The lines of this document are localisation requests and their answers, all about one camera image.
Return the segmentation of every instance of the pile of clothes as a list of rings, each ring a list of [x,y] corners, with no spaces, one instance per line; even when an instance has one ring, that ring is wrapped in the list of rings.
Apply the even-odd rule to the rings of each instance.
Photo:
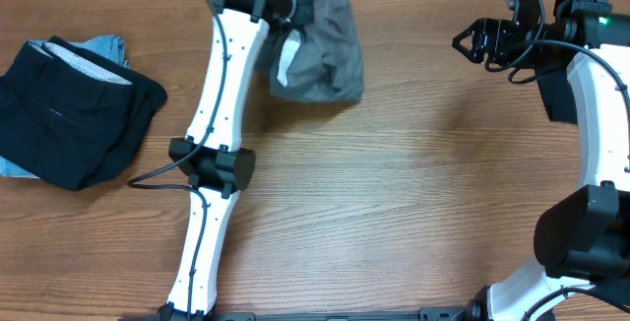
[[[0,77],[0,175],[74,191],[115,179],[165,102],[130,70],[120,36],[27,41]]]

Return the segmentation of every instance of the clothing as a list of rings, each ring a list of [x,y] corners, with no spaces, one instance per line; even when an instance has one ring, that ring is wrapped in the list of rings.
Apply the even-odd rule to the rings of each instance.
[[[312,0],[312,8],[313,22],[270,31],[257,69],[280,98],[359,102],[363,56],[349,0]]]
[[[0,155],[81,190],[131,163],[165,101],[160,84],[59,37],[26,43],[0,85]]]
[[[42,46],[45,40],[30,40],[30,42]],[[73,42],[72,44],[88,49],[127,69],[130,68],[129,61],[125,60],[125,40],[119,35],[100,35],[83,43]],[[34,174],[2,157],[0,157],[0,176],[37,178]]]

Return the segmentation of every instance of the jeans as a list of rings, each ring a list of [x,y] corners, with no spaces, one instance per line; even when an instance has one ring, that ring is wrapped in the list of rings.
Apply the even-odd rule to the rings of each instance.
[[[45,40],[31,40],[41,46]],[[127,69],[131,68],[129,61],[125,60],[125,40],[119,35],[101,35],[86,42],[73,42],[75,46],[90,50],[104,58],[107,58]],[[34,174],[25,171],[16,164],[0,157],[0,176],[37,178]]]

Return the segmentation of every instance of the table surface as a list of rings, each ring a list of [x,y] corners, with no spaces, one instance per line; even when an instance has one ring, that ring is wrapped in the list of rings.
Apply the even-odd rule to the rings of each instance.
[[[553,0],[546,0],[548,8]],[[612,0],[630,13],[630,0]],[[536,220],[577,182],[577,127],[546,119],[450,46],[503,0],[351,0],[360,105],[298,104],[254,80],[244,147],[258,154],[221,258],[219,311],[416,310],[464,304],[533,253]],[[0,71],[21,44],[118,33],[169,94],[134,164],[80,193],[0,179],[0,320],[116,320],[164,304],[189,199],[125,186],[169,163],[196,109],[211,43],[203,0],[0,0]],[[155,182],[184,182],[173,171]],[[561,319],[627,319],[576,297]]]

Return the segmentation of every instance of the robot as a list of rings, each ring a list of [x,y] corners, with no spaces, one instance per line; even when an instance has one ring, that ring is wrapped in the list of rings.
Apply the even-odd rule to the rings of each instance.
[[[509,20],[479,19],[453,47],[490,72],[514,69],[509,81],[538,82],[550,120],[578,124],[577,191],[544,213],[535,256],[504,282],[483,287],[467,306],[408,313],[255,316],[214,314],[217,272],[227,221],[254,172],[255,153],[241,148],[244,101],[254,64],[273,27],[299,26],[312,13],[297,0],[207,0],[214,14],[212,55],[201,101],[174,163],[130,181],[143,189],[190,192],[188,232],[166,304],[147,321],[554,320],[553,306],[585,293],[629,312],[630,304],[630,17],[608,0],[556,0],[555,23],[541,0],[506,0]],[[462,40],[472,37],[472,48]],[[521,69],[535,76],[515,81]],[[190,186],[141,184],[179,167]]]

